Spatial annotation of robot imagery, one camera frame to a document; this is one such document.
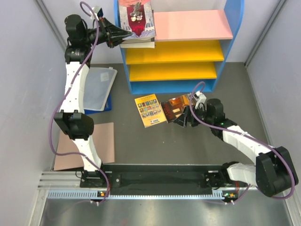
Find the book cover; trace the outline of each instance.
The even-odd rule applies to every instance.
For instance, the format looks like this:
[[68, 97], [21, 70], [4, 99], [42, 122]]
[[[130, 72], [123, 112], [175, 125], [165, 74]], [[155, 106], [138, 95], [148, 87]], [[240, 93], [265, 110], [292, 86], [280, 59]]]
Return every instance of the book cover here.
[[151, 0], [119, 0], [121, 28], [132, 32], [127, 40], [147, 40], [156, 36]]
[[144, 127], [166, 121], [155, 94], [135, 99]]
[[186, 106], [189, 105], [189, 95], [172, 98], [169, 101], [161, 103], [162, 110], [168, 123], [176, 120], [184, 112]]

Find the cardboard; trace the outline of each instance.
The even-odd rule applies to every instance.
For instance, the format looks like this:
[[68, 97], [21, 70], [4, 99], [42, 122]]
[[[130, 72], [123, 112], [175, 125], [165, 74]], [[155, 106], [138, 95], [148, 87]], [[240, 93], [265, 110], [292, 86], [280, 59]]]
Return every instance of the cardboard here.
[[[103, 163], [115, 162], [114, 123], [98, 124], [94, 126], [92, 135], [96, 152]], [[78, 152], [76, 145], [62, 131], [58, 142], [57, 152]], [[80, 155], [56, 156], [54, 170], [66, 170], [83, 167], [84, 162]]]

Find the blue shelf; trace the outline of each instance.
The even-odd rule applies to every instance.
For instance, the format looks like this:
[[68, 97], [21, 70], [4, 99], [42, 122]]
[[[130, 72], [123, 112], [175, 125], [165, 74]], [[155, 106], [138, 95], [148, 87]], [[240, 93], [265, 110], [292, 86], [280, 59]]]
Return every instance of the blue shelf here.
[[204, 92], [211, 92], [215, 79], [212, 80], [173, 80], [173, 81], [135, 81], [131, 82], [132, 94], [152, 93], [189, 93], [200, 82], [206, 83]]
[[243, 16], [244, 16], [244, 8], [245, 8], [245, 0], [227, 0], [227, 2], [226, 2], [224, 12], [226, 14], [230, 29], [232, 31], [233, 39], [232, 40], [220, 40], [222, 53], [224, 55], [224, 61], [214, 63], [215, 70], [217, 72], [217, 78], [213, 85], [212, 91], [215, 90], [217, 82], [222, 74], [222, 70], [228, 59], [230, 50], [233, 46], [235, 38], [240, 29], [241, 23], [243, 21]]
[[[118, 0], [114, 0], [115, 24], [120, 26]], [[120, 48], [123, 64], [127, 76], [127, 83], [131, 94], [152, 94], [152, 93], [188, 93], [193, 90], [200, 81], [206, 83], [204, 92], [213, 92], [221, 76], [230, 50], [233, 46], [237, 33], [242, 23], [244, 14], [244, 0], [227, 0], [224, 8], [229, 26], [231, 28], [233, 39], [220, 40], [220, 45], [224, 55], [224, 61], [215, 62], [216, 79], [210, 80], [176, 80], [176, 81], [137, 81], [130, 82], [130, 67], [126, 64], [126, 49]]]

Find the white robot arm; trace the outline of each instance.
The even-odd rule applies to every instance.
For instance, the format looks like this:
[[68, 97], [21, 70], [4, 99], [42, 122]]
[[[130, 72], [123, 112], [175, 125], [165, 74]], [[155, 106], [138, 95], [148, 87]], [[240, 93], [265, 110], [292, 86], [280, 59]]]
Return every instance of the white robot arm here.
[[[219, 99], [207, 100], [206, 109], [205, 101], [205, 95], [196, 92], [193, 97], [193, 102], [195, 103], [194, 113], [207, 124], [239, 132], [240, 135], [226, 130], [211, 128], [215, 136], [225, 143], [236, 147], [254, 163], [254, 165], [244, 165], [239, 162], [224, 164], [224, 183], [231, 184], [233, 181], [245, 182], [258, 187], [261, 192], [269, 197], [290, 188], [290, 176], [283, 162], [270, 149], [249, 139], [248, 137], [251, 136], [243, 131], [235, 122], [227, 119], [223, 112], [223, 105]], [[190, 108], [186, 107], [185, 110], [189, 111], [185, 113], [187, 120], [182, 119], [181, 121], [190, 122], [193, 127], [199, 125], [199, 122], [191, 115]], [[288, 164], [293, 173], [295, 184], [298, 184], [299, 180], [288, 150], [284, 147], [274, 149]]]
[[67, 79], [65, 86], [66, 99], [63, 101], [60, 111], [55, 114], [54, 120], [70, 139], [76, 144], [84, 162], [84, 170], [91, 172], [93, 176], [98, 170], [89, 163], [86, 158], [101, 167], [102, 161], [98, 157], [92, 139], [94, 130], [93, 120], [84, 112], [84, 93], [86, 77], [90, 68], [91, 57], [84, 63], [84, 60], [91, 51], [92, 43], [106, 42], [108, 47], [113, 48], [123, 42], [123, 38], [132, 33], [124, 31], [112, 25], [105, 17], [100, 7], [93, 8], [98, 18], [96, 22], [99, 26], [97, 37], [96, 29], [88, 29], [86, 22], [79, 15], [70, 15], [65, 19], [66, 31], [69, 35], [68, 46], [65, 52]]

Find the yellow shelf board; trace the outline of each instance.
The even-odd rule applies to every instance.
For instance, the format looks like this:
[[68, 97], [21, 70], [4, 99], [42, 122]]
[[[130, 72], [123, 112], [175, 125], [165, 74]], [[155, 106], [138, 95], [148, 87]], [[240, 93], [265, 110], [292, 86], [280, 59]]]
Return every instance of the yellow shelf board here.
[[155, 48], [128, 48], [128, 65], [223, 61], [218, 40], [156, 42]]
[[131, 65], [130, 81], [216, 79], [213, 62]]

